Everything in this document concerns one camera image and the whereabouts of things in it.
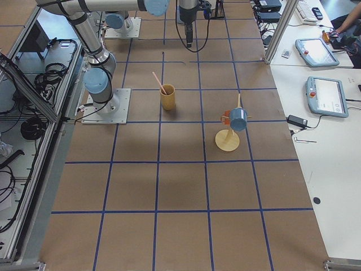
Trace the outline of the person forearm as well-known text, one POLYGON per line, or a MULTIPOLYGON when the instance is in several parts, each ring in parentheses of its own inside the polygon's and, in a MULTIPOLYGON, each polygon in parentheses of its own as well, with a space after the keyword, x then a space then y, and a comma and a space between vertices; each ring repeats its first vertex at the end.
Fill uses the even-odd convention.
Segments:
POLYGON ((336 32, 338 34, 347 31, 356 20, 360 19, 361 3, 358 3, 348 15, 339 16, 335 19, 336 32))

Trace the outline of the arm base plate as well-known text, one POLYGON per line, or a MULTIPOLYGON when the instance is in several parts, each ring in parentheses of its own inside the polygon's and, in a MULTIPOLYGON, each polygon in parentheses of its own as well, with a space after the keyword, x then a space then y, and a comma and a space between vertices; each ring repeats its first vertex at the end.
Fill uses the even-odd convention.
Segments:
POLYGON ((100 104, 85 108, 81 122, 85 125, 126 124, 129 111, 131 89, 117 88, 113 98, 103 108, 100 104))
POLYGON ((108 14, 105 19, 106 39, 131 39, 138 38, 140 34, 141 18, 128 17, 124 19, 119 14, 108 14))

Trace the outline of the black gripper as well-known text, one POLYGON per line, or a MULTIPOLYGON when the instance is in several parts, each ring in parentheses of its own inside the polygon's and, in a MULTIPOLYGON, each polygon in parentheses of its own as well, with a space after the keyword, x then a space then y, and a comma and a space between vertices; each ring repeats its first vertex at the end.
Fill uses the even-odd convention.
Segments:
POLYGON ((193 42, 193 24, 185 23, 184 31, 185 31, 185 35, 186 35, 186 42, 193 42))

